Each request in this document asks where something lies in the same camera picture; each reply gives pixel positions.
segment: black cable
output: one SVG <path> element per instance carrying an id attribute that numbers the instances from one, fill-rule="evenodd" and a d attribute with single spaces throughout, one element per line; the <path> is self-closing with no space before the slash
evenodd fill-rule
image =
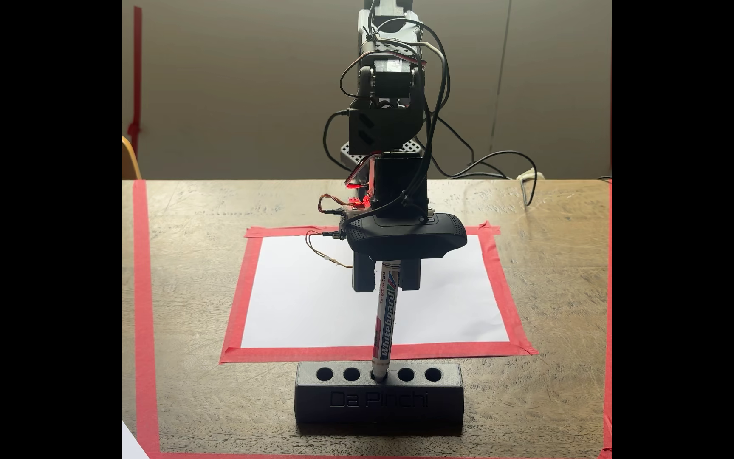
<path id="1" fill-rule="evenodd" d="M 463 137 L 461 137 L 461 136 L 460 136 L 460 135 L 459 135 L 459 134 L 458 134 L 457 132 L 455 132 L 455 130 L 454 130 L 454 129 L 453 129 L 453 128 L 452 128 L 452 127 L 451 127 L 451 126 L 449 125 L 449 124 L 447 124 L 447 123 L 446 123 L 446 121 L 444 121 L 444 120 L 443 120 L 443 118 L 441 118 L 441 117 L 438 117 L 438 121 L 442 122 L 442 123 L 443 123 L 443 125 L 444 125 L 444 126 L 445 126 L 445 127 L 446 127 L 446 128 L 448 129 L 448 130 L 451 130 L 451 131 L 452 131 L 452 133 L 453 133 L 453 134 L 455 135 L 455 137 L 457 137 L 457 139 L 458 139 L 459 141 L 461 141 L 461 143 L 463 143 L 463 144 L 464 144 L 464 145 L 466 146 L 466 148 L 467 148 L 467 149 L 469 149 L 469 151 L 471 151 L 471 162 L 474 162 L 474 149 L 473 149 L 473 148 L 471 147 L 471 145 L 469 145 L 469 144 L 468 144 L 468 143 L 467 143 L 466 141 L 464 141 L 464 140 L 463 140 Z M 483 164 L 483 165 L 484 165 L 484 166 L 486 166 L 486 167 L 490 167 L 490 168 L 494 169 L 494 170 L 495 170 L 495 171 L 496 171 L 496 172 L 497 172 L 498 174 L 500 174 L 501 176 L 503 176 L 503 178 L 504 178 L 504 179 L 508 178 L 508 177 L 507 177 L 507 176 L 506 176 L 506 175 L 505 175 L 505 174 L 503 173 L 503 171 L 501 171 L 500 169 L 496 168 L 495 166 L 492 166 L 491 164 L 489 164 L 489 163 L 487 163 L 487 162 L 482 162 L 482 161 L 478 161 L 478 162 L 477 162 L 477 164 Z M 456 176 L 456 175 L 458 175 L 458 174 L 455 174 L 455 175 L 453 175 L 453 176 L 451 176 L 450 174 L 444 174 L 444 175 L 445 175 L 445 176 L 450 176 L 450 177 L 454 177 L 454 176 Z"/>
<path id="2" fill-rule="evenodd" d="M 347 110 L 339 110 L 338 112 L 333 113 L 330 116 L 330 118 L 327 119 L 327 122 L 325 123 L 325 132 L 321 135 L 321 144 L 322 144 L 322 146 L 324 146 L 324 148 L 325 148 L 325 154 L 327 155 L 328 158 L 330 158 L 330 161 L 333 161 L 333 163 L 336 166 L 341 167 L 345 171 L 351 172 L 349 167 L 345 166 L 344 164 L 341 164 L 341 162 L 339 162 L 339 161 L 336 161 L 336 159 L 334 159 L 333 156 L 330 156 L 330 151 L 327 150 L 327 129 L 330 128 L 330 122 L 334 118 L 336 118 L 337 116 L 339 116 L 339 115 L 345 115 L 345 114 L 347 114 Z"/>
<path id="3" fill-rule="evenodd" d="M 495 177 L 498 179 L 502 179 L 504 177 L 500 176 L 500 174 L 493 174 L 491 172 L 469 172 L 467 174 L 461 174 L 459 176 L 450 177 L 446 180 L 455 180 L 455 179 L 463 179 L 465 177 L 471 177 L 471 176 L 488 176 L 488 177 Z"/>
<path id="4" fill-rule="evenodd" d="M 422 145 L 423 146 L 421 140 L 418 139 L 418 136 L 415 136 L 415 141 L 418 142 L 419 145 Z M 443 176 L 447 177 L 448 179 L 454 179 L 454 178 L 460 178 L 461 177 L 460 174 L 448 174 L 448 173 L 444 172 L 443 169 L 440 168 L 440 164 L 438 164 L 438 161 L 435 161 L 435 156 L 434 155 L 432 155 L 432 163 L 435 164 L 435 168 L 438 169 L 438 172 L 440 172 Z M 493 168 L 495 171 L 500 172 L 500 173 L 499 174 L 492 174 L 492 173 L 489 173 L 489 172 L 479 172 L 476 175 L 492 176 L 492 177 L 496 177 L 498 179 L 507 179 L 508 178 L 508 177 L 505 176 L 504 173 L 502 173 L 500 171 L 500 169 L 497 169 L 495 166 L 492 166 L 491 164 L 488 164 L 486 162 L 483 162 L 482 164 L 484 166 L 489 166 L 489 167 Z"/>
<path id="5" fill-rule="evenodd" d="M 486 159 L 489 159 L 489 158 L 491 158 L 493 156 L 497 156 L 498 154 L 516 154 L 516 155 L 522 156 L 528 162 L 531 162 L 531 167 L 534 169 L 534 185 L 531 188 L 531 198 L 528 199 L 528 202 L 525 205 L 527 206 L 527 205 L 531 204 L 532 200 L 534 199 L 534 192 L 536 191 L 536 176 L 537 176 L 537 173 L 536 173 L 536 164 L 534 164 L 534 161 L 532 161 L 531 158 L 529 158 L 528 156 L 526 156 L 525 154 L 523 154 L 523 153 L 521 153 L 519 151 L 503 150 L 503 151 L 496 151 L 494 153 L 489 153 L 486 156 L 484 156 L 483 158 L 478 159 L 477 161 L 475 161 L 472 164 L 470 164 L 469 167 L 467 167 L 466 169 L 462 170 L 461 172 L 458 172 L 458 174 L 460 176 L 464 176 L 464 173 L 466 173 L 466 171 L 468 171 L 469 169 L 472 169 L 474 166 L 477 166 L 479 162 L 485 161 Z M 473 173 L 474 174 L 482 174 L 484 172 L 473 172 Z"/>

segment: beige wall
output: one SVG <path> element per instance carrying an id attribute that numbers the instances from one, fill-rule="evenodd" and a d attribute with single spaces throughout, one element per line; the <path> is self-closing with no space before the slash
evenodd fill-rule
<path id="1" fill-rule="evenodd" d="M 341 71 L 356 56 L 361 0 L 135 0 L 123 3 L 123 117 L 132 118 L 132 7 L 144 13 L 139 162 L 148 179 L 342 177 L 321 149 L 325 120 L 347 107 Z M 506 0 L 416 0 L 449 58 L 441 112 L 480 155 L 489 152 Z M 494 145 L 519 150 L 549 178 L 609 170 L 608 0 L 513 0 Z M 440 66 L 431 53 L 427 99 Z M 346 79 L 346 88 L 354 86 Z M 334 156 L 347 141 L 336 119 Z M 447 171 L 469 153 L 443 127 L 434 155 Z M 513 157 L 493 162 L 516 175 Z M 431 178 L 438 178 L 435 173 Z"/>

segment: white paper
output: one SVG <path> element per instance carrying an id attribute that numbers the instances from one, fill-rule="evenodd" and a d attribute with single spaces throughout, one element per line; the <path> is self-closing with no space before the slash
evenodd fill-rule
<path id="1" fill-rule="evenodd" d="M 422 260 L 421 289 L 401 289 L 393 344 L 508 341 L 486 274 L 480 241 Z M 347 241 L 311 243 L 345 265 Z M 381 263 L 376 263 L 376 271 Z M 352 270 L 311 252 L 304 236 L 263 238 L 242 347 L 372 346 L 378 292 L 356 293 Z"/>
<path id="2" fill-rule="evenodd" d="M 135 435 L 129 432 L 129 427 L 125 422 L 123 423 L 123 459 L 149 459 L 135 439 Z"/>

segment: wooden table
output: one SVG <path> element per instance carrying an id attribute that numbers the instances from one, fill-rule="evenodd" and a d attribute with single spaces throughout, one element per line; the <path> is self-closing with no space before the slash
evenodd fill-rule
<path id="1" fill-rule="evenodd" d="M 164 453 L 596 457 L 603 445 L 608 184 L 429 181 L 437 212 L 499 225 L 497 249 L 540 354 L 451 359 L 463 431 L 297 427 L 296 363 L 218 365 L 246 228 L 335 224 L 341 181 L 149 181 L 154 347 Z M 123 421 L 136 433 L 132 182 L 123 182 Z"/>

